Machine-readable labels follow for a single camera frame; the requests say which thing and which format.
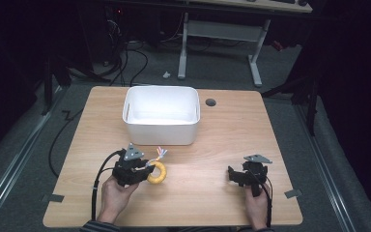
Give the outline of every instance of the yellow ring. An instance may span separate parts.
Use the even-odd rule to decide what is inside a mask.
[[[158,177],[154,177],[152,174],[149,174],[147,177],[147,181],[151,184],[159,184],[164,181],[165,177],[167,176],[167,170],[165,169],[164,164],[159,161],[152,161],[150,165],[155,165],[156,168],[160,171],[160,175]]]

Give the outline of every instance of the human hand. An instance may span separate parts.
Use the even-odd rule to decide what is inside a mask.
[[[101,209],[98,221],[114,223],[117,216],[125,209],[131,194],[138,188],[139,183],[128,186],[119,186],[117,179],[110,176],[101,188]]]
[[[271,189],[264,184],[267,192],[271,194]],[[267,228],[268,198],[263,189],[259,196],[253,197],[251,186],[245,186],[245,207],[249,223],[254,231]]]

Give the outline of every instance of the person's left hand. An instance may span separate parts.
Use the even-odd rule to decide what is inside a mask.
[[[97,221],[114,223],[117,216],[125,209],[131,194],[138,188],[139,183],[128,186],[119,186],[117,179],[110,176],[101,188],[101,210]]]

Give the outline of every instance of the tape piece on table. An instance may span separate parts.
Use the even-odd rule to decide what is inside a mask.
[[[56,195],[56,194],[44,194],[41,201],[42,202],[49,202],[49,201],[53,201],[53,202],[62,202],[63,201],[63,198],[65,198],[65,196],[63,195]]]
[[[302,196],[302,191],[300,189],[292,189],[289,191],[284,192],[285,196],[289,199],[291,197],[299,197]]]

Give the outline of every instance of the white container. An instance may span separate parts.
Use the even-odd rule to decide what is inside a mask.
[[[137,145],[189,145],[200,121],[198,93],[190,87],[135,86],[128,89],[123,120]]]

